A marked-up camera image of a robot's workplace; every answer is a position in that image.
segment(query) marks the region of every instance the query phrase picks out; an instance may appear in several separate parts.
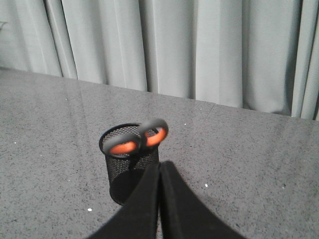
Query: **curtain fold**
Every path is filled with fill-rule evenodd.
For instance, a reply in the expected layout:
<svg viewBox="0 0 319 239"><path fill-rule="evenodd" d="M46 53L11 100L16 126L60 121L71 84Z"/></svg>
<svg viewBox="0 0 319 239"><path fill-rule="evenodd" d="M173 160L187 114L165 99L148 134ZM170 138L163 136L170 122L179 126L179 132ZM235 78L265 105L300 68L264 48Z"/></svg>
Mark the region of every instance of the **curtain fold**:
<svg viewBox="0 0 319 239"><path fill-rule="evenodd" d="M0 0L0 66L319 120L319 0Z"/></svg>

